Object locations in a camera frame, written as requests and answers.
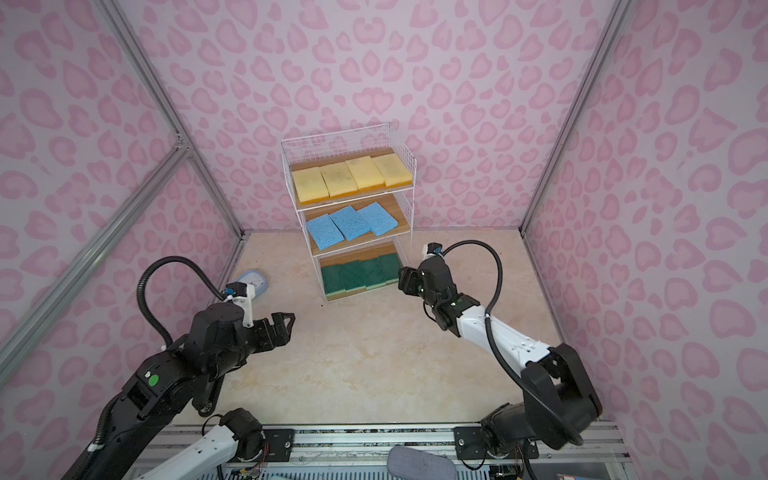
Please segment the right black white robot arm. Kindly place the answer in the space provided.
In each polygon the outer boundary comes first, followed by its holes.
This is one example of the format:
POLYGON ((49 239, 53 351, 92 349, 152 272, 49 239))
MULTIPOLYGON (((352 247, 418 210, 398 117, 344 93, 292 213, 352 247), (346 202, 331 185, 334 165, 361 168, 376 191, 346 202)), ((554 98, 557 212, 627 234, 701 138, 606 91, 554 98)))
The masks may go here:
POLYGON ((498 320, 493 308, 503 286, 503 267, 496 264, 497 282, 488 305, 456 287, 441 255, 429 255, 419 267, 403 267, 398 289, 423 301, 441 330, 490 353, 523 400, 504 404, 480 421, 480 442, 491 456, 525 451, 540 441, 551 449, 584 444, 582 433, 602 415, 603 407, 574 348, 551 346, 498 320))

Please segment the green sponge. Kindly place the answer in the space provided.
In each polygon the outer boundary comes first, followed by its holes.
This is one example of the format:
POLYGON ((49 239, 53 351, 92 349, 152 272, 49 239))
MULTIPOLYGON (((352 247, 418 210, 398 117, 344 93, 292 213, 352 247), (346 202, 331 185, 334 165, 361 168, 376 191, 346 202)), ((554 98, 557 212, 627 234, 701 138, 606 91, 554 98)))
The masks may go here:
POLYGON ((400 257, 397 253, 389 253, 378 258, 381 279, 384 284, 397 283, 399 271, 402 268, 400 257))
POLYGON ((346 292, 342 265, 329 265, 321 268, 324 293, 327 297, 346 292))
POLYGON ((353 261, 342 264, 340 275, 346 292, 357 292, 366 289, 366 273, 363 262, 353 261))
POLYGON ((387 282, 383 267, 378 258, 373 258, 361 262, 361 271, 363 274, 363 283, 367 290, 372 290, 384 286, 387 282))

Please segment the yellow sponge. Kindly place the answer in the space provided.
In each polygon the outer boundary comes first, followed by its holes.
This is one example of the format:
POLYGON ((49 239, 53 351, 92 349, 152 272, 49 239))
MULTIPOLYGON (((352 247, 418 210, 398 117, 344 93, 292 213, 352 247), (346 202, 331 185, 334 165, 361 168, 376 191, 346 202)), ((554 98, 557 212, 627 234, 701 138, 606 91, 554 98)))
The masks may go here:
POLYGON ((372 158, 387 188, 410 185, 413 174, 396 153, 372 158))
POLYGON ((291 174, 297 199, 301 204, 316 203, 330 197, 319 167, 296 170, 291 174))
POLYGON ((376 189, 385 185, 383 175, 370 156, 346 160, 345 164, 358 191, 376 189))
POLYGON ((337 162, 319 168, 330 198, 354 194, 358 186, 345 162, 337 162))

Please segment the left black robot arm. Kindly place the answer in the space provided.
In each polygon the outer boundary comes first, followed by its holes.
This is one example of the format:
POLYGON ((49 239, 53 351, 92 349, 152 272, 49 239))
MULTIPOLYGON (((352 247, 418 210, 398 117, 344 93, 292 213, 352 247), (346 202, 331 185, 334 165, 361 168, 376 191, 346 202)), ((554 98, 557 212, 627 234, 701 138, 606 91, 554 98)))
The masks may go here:
POLYGON ((274 312, 244 323, 245 311, 216 303, 198 312, 190 331, 144 360, 103 408, 93 440, 66 479, 121 479, 150 442, 191 403, 213 413, 224 377, 249 356, 288 344, 296 315, 274 312))

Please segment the blue sponge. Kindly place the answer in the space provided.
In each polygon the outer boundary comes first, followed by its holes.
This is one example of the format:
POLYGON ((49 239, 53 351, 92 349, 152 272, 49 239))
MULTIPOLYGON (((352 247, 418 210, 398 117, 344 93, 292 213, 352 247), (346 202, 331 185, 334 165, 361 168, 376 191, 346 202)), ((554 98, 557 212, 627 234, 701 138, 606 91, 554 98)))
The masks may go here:
POLYGON ((376 237, 381 237, 399 226, 398 221, 378 202, 359 209, 357 213, 376 237))
POLYGON ((370 232, 369 226, 361 219, 352 206, 346 206, 331 213, 330 218, 343 234, 346 241, 353 241, 370 232))
POLYGON ((345 240, 343 234, 328 214, 307 222, 307 231, 319 250, 325 250, 345 240))

